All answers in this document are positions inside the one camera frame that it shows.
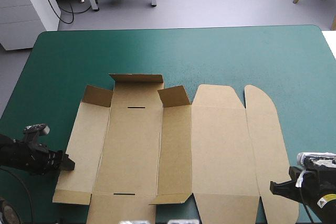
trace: black cable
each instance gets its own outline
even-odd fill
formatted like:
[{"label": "black cable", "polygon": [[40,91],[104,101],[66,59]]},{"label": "black cable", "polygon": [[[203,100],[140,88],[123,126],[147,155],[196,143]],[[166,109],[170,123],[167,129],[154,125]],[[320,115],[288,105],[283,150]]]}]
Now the black cable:
[{"label": "black cable", "polygon": [[311,217],[311,215],[310,215],[310,213],[309,213],[309,211],[308,211],[308,208],[307,208],[307,206],[306,206],[306,203],[305,203],[305,201],[303,200],[302,188],[301,188],[301,187],[299,187],[299,191],[300,191],[300,196],[301,196],[301,201],[302,201],[303,207],[305,208],[305,211],[306,211],[306,213],[307,213],[307,215],[308,215],[308,217],[309,217],[309,219],[310,219],[310,222],[311,222],[311,223],[314,223],[313,218]]},{"label": "black cable", "polygon": [[7,169],[3,169],[0,167],[0,170],[3,170],[4,172],[7,172],[9,174],[11,174],[14,178],[16,178],[20,183],[21,185],[23,186],[23,188],[26,190],[26,193],[28,195],[28,199],[29,199],[29,204],[30,204],[30,216],[31,216],[31,224],[35,224],[35,216],[34,216],[34,208],[33,208],[33,200],[32,200],[32,196],[30,195],[30,192],[27,188],[27,186],[25,185],[25,183],[22,181],[22,179],[20,179],[19,176],[17,176],[15,173],[12,173],[10,170],[7,170]]},{"label": "black cable", "polygon": [[53,5],[51,4],[50,0],[48,0],[48,2],[49,2],[49,5],[50,5],[51,9],[54,11],[55,15],[58,17],[58,19],[59,19],[60,21],[62,21],[62,22],[65,23],[65,24],[71,24],[71,23],[74,22],[74,20],[75,20],[75,15],[74,15],[74,13],[73,13],[74,10],[72,9],[72,5],[71,5],[70,2],[69,2],[69,5],[70,5],[70,9],[71,9],[71,11],[72,11],[72,20],[71,20],[70,22],[66,22],[66,21],[64,21],[63,19],[61,19],[61,17],[58,16],[58,14],[56,13],[56,11],[55,11]]},{"label": "black cable", "polygon": [[[72,12],[69,12],[68,10],[65,10],[61,7],[59,7],[62,11],[66,12],[66,13],[72,13]],[[91,8],[91,6],[89,6],[86,10],[83,10],[81,12],[74,12],[73,14],[81,14],[81,13],[86,13],[89,9]]]}]

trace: yellow label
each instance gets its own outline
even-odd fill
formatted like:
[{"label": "yellow label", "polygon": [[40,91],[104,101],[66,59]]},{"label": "yellow label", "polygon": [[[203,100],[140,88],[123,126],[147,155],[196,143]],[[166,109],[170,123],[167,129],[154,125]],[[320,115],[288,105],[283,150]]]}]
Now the yellow label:
[{"label": "yellow label", "polygon": [[324,195],[324,199],[329,202],[333,199],[336,199],[336,194],[327,194],[327,195]]},{"label": "yellow label", "polygon": [[322,198],[319,199],[319,201],[317,202],[317,205],[320,208],[323,208],[325,206],[325,204],[327,204],[328,202],[332,201],[336,199],[336,194],[327,194],[324,195]]}]

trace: gray floor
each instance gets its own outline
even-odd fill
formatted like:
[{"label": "gray floor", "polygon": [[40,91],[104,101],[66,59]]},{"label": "gray floor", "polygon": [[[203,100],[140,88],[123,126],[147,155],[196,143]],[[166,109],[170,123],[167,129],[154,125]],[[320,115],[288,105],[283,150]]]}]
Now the gray floor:
[{"label": "gray floor", "polygon": [[[71,25],[59,30],[146,29],[313,24],[330,30],[336,14],[336,0],[149,0],[100,1],[100,11],[76,15]],[[88,2],[73,0],[75,10]],[[67,8],[66,2],[60,3]],[[70,20],[71,16],[62,17]],[[0,47],[0,116],[30,50],[5,51]]]}]

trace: green table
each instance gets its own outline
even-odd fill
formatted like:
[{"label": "green table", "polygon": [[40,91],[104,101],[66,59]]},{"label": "green table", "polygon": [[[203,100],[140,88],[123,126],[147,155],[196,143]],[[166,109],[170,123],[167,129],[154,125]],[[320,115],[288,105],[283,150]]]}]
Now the green table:
[{"label": "green table", "polygon": [[[302,151],[336,152],[336,62],[315,26],[59,31],[39,36],[0,120],[0,132],[21,138],[26,125],[47,123],[40,140],[65,149],[86,84],[112,88],[108,73],[161,73],[191,99],[201,83],[263,89],[277,106],[291,165]],[[86,206],[51,203],[57,176],[18,172],[34,198],[38,222],[85,222]],[[29,221],[20,185],[0,173],[0,195]],[[157,221],[195,217],[191,198],[159,207]],[[308,222],[301,210],[299,222]],[[257,222],[265,222],[260,208]]]}]

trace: cardboard panel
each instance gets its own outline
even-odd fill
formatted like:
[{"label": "cardboard panel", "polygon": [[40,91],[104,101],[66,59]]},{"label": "cardboard panel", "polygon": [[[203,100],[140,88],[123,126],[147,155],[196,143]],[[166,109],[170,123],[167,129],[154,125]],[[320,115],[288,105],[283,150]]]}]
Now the cardboard panel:
[{"label": "cardboard panel", "polygon": [[194,194],[194,196],[202,224],[256,223],[259,196],[215,194]]},{"label": "cardboard panel", "polygon": [[163,83],[163,77],[161,74],[117,74],[111,73],[110,76],[116,82],[158,82]]},{"label": "cardboard panel", "polygon": [[197,105],[192,105],[193,192],[259,196],[245,109],[235,91],[202,85],[196,97]]},{"label": "cardboard panel", "polygon": [[114,86],[111,106],[114,108],[162,108],[159,89],[163,89],[163,83],[117,82]]},{"label": "cardboard panel", "polygon": [[190,104],[187,92],[183,86],[162,89],[158,92],[164,108]]},{"label": "cardboard panel", "polygon": [[92,195],[87,224],[118,224],[122,220],[155,223],[154,196]]},{"label": "cardboard panel", "polygon": [[296,223],[299,204],[272,195],[270,181],[285,182],[288,175],[288,156],[283,141],[277,110],[262,90],[245,87],[246,115],[253,144],[259,192],[269,224]]},{"label": "cardboard panel", "polygon": [[191,106],[164,108],[158,194],[190,195],[191,162]]},{"label": "cardboard panel", "polygon": [[99,106],[110,107],[113,91],[87,85],[82,102],[91,103]]},{"label": "cardboard panel", "polygon": [[95,192],[156,196],[161,120],[162,108],[111,108]]},{"label": "cardboard panel", "polygon": [[96,180],[109,113],[110,108],[80,103],[66,151],[76,163],[75,170],[60,172],[53,202],[90,203],[89,195]]},{"label": "cardboard panel", "polygon": [[244,108],[232,87],[207,84],[199,85],[193,105],[232,109]]}]

